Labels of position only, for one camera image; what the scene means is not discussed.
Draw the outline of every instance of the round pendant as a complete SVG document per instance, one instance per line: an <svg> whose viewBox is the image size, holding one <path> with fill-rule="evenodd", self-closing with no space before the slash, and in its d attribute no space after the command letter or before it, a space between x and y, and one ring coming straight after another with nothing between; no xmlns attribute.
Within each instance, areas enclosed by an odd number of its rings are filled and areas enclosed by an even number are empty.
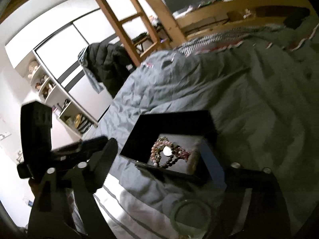
<svg viewBox="0 0 319 239"><path fill-rule="evenodd" d="M165 156L171 156L172 155L172 150L169 148L169 147L164 147L164 149L163 149L163 154L165 155Z"/></svg>

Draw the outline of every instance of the gray comforter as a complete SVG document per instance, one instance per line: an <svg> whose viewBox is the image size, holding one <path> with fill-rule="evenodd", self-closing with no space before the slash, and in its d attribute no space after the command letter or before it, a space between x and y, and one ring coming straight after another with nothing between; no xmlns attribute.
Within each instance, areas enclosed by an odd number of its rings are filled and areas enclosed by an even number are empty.
<svg viewBox="0 0 319 239"><path fill-rule="evenodd" d="M178 51L156 52L127 79L95 135L116 138L120 152L140 114L207 109L219 133L218 149L226 158L247 169L273 170L294 233L319 199L317 24L317 18L309 18L297 30L255 31L238 47L188 57ZM222 197L213 184L198 188L169 177L159 181L120 156L110 174L125 193L109 194L156 238L170 236L147 224L147 213L133 211L132 199L169 216L181 199L200 198L217 209ZM121 218L109 217L114 227L141 237Z"/></svg>

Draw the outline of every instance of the green bangle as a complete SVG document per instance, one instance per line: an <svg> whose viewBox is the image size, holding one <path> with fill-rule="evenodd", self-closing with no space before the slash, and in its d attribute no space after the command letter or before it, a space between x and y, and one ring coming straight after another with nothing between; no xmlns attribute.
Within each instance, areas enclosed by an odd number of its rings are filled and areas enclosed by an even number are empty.
<svg viewBox="0 0 319 239"><path fill-rule="evenodd" d="M174 206L174 208L172 209L171 214L170 214L170 221L171 221L172 227L178 232L179 235L195 237L199 233L196 234L196 235L194 235L194 234L190 235L189 231L186 231L184 228L181 228L176 222L176 214L177 214L177 212L182 207L184 207L184 206L186 206L188 204L200 205L206 211L206 214L208 216L207 222L205 223L205 225L202 228L198 228L198 230L201 230L200 233L206 232L208 230L208 227L210 225L211 218L212 218L211 217L211 209L210 209L210 207L207 204L205 204L204 202L202 202L202 201L200 201L198 199L186 199L186 200L183 200L183 201L177 203Z"/></svg>

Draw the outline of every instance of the wooden ladder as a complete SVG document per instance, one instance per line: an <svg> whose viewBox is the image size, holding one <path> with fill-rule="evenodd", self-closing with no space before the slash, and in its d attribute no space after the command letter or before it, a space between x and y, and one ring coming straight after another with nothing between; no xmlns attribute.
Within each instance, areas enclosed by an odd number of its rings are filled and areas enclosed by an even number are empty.
<svg viewBox="0 0 319 239"><path fill-rule="evenodd" d="M115 16L114 12L112 11L110 5L106 0L95 0L97 4L99 5L100 9L106 16L107 20L110 22L111 26L113 27L115 33L120 38L120 41L124 45L125 49L127 50L128 54L130 55L133 63L139 67L141 62L144 61L154 50L161 47L160 38L155 30L155 28L150 23L146 13L144 12L141 4L138 2L138 0L131 0L132 4L134 5L137 13L134 15L131 15L123 20L118 20ZM136 47L134 47L130 37L127 35L123 28L123 24L134 20L135 18L141 17L144 25L146 26L146 29L150 35L150 38L153 42L153 44L145 50L141 55L139 55L136 51Z"/></svg>

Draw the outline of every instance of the sliding wardrobe door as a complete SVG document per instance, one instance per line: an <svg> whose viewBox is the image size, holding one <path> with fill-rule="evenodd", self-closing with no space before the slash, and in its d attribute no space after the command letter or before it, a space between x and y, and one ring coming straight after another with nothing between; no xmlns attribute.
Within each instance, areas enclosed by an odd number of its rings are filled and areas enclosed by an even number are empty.
<svg viewBox="0 0 319 239"><path fill-rule="evenodd" d="M36 52L62 87L96 120L112 102L108 91L94 91L78 63L78 54L88 45L71 25L39 47Z"/></svg>
<svg viewBox="0 0 319 239"><path fill-rule="evenodd" d="M101 10L85 15L73 24L89 44L101 42L115 34L114 29Z"/></svg>

